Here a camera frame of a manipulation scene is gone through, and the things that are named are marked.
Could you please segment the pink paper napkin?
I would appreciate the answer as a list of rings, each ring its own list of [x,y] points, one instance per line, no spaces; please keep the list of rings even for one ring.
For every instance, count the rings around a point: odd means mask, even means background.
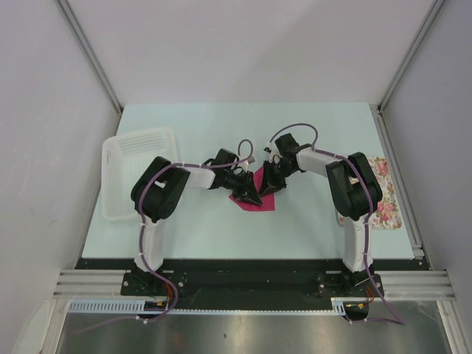
[[[254,186],[256,189],[260,189],[263,181],[263,167],[260,167],[257,171],[254,172]],[[235,198],[230,195],[229,199],[236,203],[242,210],[247,212],[273,212],[276,209],[275,204],[275,195],[265,195],[261,198],[263,202],[260,206],[246,203],[243,201],[237,201]]]

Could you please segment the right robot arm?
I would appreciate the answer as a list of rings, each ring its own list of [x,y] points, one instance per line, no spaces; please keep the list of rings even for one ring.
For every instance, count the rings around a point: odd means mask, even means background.
[[[300,145],[289,133],[271,139],[265,149],[259,195],[276,193],[287,187],[294,173],[310,172],[328,180],[336,211],[343,217],[343,264],[349,272],[340,277],[340,286],[349,296],[359,295],[367,286],[361,273],[372,265],[370,219],[383,199],[383,192],[367,157],[360,152],[341,156],[310,144]]]

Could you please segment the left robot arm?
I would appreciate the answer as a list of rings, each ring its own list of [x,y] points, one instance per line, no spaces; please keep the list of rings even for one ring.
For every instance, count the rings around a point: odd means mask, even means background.
[[[138,254],[134,260],[142,271],[136,283],[141,290],[153,295],[162,289],[163,277],[156,271],[164,261],[165,221],[175,212],[187,188],[224,188],[232,192],[236,201],[263,204],[248,165],[246,159],[223,148],[203,164],[172,163],[161,156],[150,163],[131,191],[131,200],[141,218]]]

